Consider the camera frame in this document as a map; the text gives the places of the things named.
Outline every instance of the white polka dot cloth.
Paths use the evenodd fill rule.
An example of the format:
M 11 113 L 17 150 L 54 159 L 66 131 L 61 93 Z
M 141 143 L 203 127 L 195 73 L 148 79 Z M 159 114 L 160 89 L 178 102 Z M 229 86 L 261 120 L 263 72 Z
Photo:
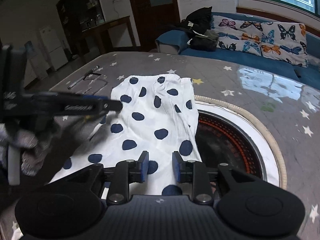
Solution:
M 100 126 L 107 129 L 100 129 L 76 150 L 52 181 L 92 163 L 114 167 L 123 160 L 138 160 L 148 151 L 147 181 L 131 184 L 130 194 L 161 195 L 166 186 L 176 184 L 172 152 L 179 151 L 184 160 L 201 161 L 195 142 L 198 111 L 190 78 L 130 76 L 112 90 L 111 99 L 123 102 L 122 111 L 108 113 L 94 133 Z

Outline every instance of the orange butterfly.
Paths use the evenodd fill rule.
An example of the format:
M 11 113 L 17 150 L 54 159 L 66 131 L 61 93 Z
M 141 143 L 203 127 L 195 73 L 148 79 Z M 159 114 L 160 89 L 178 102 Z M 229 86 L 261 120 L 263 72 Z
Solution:
M 253 41 L 253 42 L 257 43 L 257 44 L 260 43 L 260 38 L 257 35 L 249 36 L 246 33 L 242 33 L 241 40 Z
M 261 48 L 263 49 L 264 52 L 266 53 L 270 53 L 270 52 L 275 52 L 276 54 L 280 55 L 281 51 L 280 51 L 280 47 L 273 45 L 272 47 L 269 47 L 267 45 L 261 45 Z
M 306 26 L 304 24 L 300 24 L 300 23 L 299 23 L 299 26 L 301 29 L 302 36 L 306 36 Z

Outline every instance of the wooden cabinet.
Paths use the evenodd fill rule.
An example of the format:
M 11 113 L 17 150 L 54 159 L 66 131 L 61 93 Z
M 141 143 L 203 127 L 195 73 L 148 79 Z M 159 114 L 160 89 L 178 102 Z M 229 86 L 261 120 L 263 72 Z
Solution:
M 84 30 L 104 23 L 100 0 L 60 0 L 57 3 L 59 18 L 71 52 L 78 54 L 76 37 Z M 78 41 L 85 54 L 89 48 L 85 39 Z

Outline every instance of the navy blue polka dot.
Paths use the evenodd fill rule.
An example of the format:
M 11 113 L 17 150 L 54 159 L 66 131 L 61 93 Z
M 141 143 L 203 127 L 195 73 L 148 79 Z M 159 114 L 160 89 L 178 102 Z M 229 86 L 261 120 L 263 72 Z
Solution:
M 136 78 L 136 77 L 130 78 L 130 80 L 129 80 L 130 84 L 133 84 L 133 85 L 134 85 L 134 84 L 137 84 L 138 81 L 139 81 L 139 79 Z
M 168 136 L 168 133 L 169 132 L 167 129 L 160 129 L 155 131 L 155 136 L 157 139 L 162 140 Z
M 111 125 L 110 130 L 112 133 L 120 133 L 123 131 L 123 127 L 119 123 L 114 123 L 113 125 Z
M 129 96 L 127 96 L 127 95 L 123 95 L 123 96 L 120 97 L 120 101 L 121 101 L 121 102 L 130 103 L 131 100 L 132 100 L 132 98 L 129 97 Z
M 140 97 L 140 98 L 144 97 L 144 96 L 146 95 L 146 93 L 147 93 L 146 88 L 145 88 L 145 87 L 142 87 L 142 88 L 141 88 L 141 91 L 140 91 L 139 97 Z
M 162 196 L 177 196 L 182 195 L 182 189 L 176 185 L 166 186 L 161 193 Z
M 134 112 L 134 113 L 132 113 L 132 118 L 136 121 L 142 121 L 144 119 L 144 115 L 137 113 L 137 112 Z
M 165 81 L 165 77 L 159 77 L 159 78 L 158 78 L 158 82 L 159 82 L 160 84 L 162 84 L 164 81 Z
M 192 143 L 189 140 L 185 140 L 181 143 L 179 153 L 183 156 L 188 156 L 193 150 Z
M 177 91 L 176 89 L 174 89 L 174 88 L 168 90 L 167 93 L 168 93 L 169 95 L 172 95 L 172 96 L 177 96 L 177 95 L 178 95 L 178 91 Z
M 176 110 L 177 113 L 181 113 L 181 111 L 177 105 L 174 105 L 174 109 Z
M 91 163 L 99 163 L 102 159 L 101 154 L 90 154 L 88 157 L 88 161 Z
M 161 98 L 158 96 L 155 96 L 155 100 L 153 101 L 153 104 L 155 108 L 159 108 L 161 106 Z
M 106 116 L 104 116 L 101 121 L 100 121 L 101 124 L 105 124 L 106 123 Z
M 156 172 L 158 169 L 158 163 L 156 161 L 149 161 L 149 166 L 148 166 L 148 174 L 153 174 Z
M 188 109 L 192 109 L 191 100 L 189 100 L 189 101 L 186 102 L 186 107 L 187 107 Z
M 137 144 L 135 141 L 133 140 L 125 140 L 123 143 L 122 143 L 122 149 L 125 151 L 125 150 L 130 150 L 130 149 L 133 149 L 137 147 Z
M 68 159 L 66 160 L 66 162 L 64 163 L 63 168 L 64 168 L 65 170 L 68 170 L 68 169 L 71 168 L 71 166 L 72 166 L 71 159 L 68 158 Z

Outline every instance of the butterfly pattern cushion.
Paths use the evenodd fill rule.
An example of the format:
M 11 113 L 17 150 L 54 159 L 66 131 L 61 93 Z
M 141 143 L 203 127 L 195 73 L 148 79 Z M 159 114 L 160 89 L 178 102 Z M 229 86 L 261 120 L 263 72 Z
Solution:
M 218 48 L 261 56 L 261 23 L 213 16 L 211 29 L 219 33 Z
M 263 57 L 283 60 L 291 65 L 308 66 L 306 27 L 304 24 L 262 23 Z

